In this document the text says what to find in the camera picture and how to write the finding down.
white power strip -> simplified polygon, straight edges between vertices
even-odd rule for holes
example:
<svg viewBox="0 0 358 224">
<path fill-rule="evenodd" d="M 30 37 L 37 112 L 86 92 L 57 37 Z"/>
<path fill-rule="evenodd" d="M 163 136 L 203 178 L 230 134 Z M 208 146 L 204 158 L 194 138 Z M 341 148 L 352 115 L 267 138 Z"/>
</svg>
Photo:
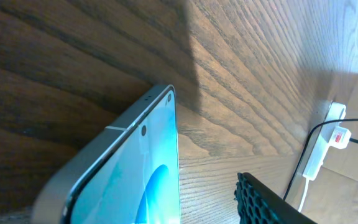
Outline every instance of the white power strip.
<svg viewBox="0 0 358 224">
<path fill-rule="evenodd" d="M 346 106 L 340 103 L 332 103 L 329 108 L 325 121 L 344 119 L 346 115 Z M 309 180 L 315 180 L 317 174 L 323 165 L 324 158 L 330 146 L 338 149 L 346 148 L 351 138 L 351 132 L 339 126 L 340 122 L 325 124 L 321 127 L 319 136 L 314 144 L 313 150 L 306 164 L 302 176 L 306 178 L 305 190 L 298 211 L 301 212 L 308 191 Z"/>
</svg>

black textured object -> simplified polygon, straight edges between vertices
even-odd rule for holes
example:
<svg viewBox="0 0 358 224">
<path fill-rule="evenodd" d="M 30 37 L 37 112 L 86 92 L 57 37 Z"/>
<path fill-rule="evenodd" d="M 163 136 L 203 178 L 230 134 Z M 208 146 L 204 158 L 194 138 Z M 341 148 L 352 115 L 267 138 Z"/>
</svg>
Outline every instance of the black textured object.
<svg viewBox="0 0 358 224">
<path fill-rule="evenodd" d="M 249 173 L 238 173 L 237 210 L 240 224 L 315 223 L 287 204 Z"/>
</svg>

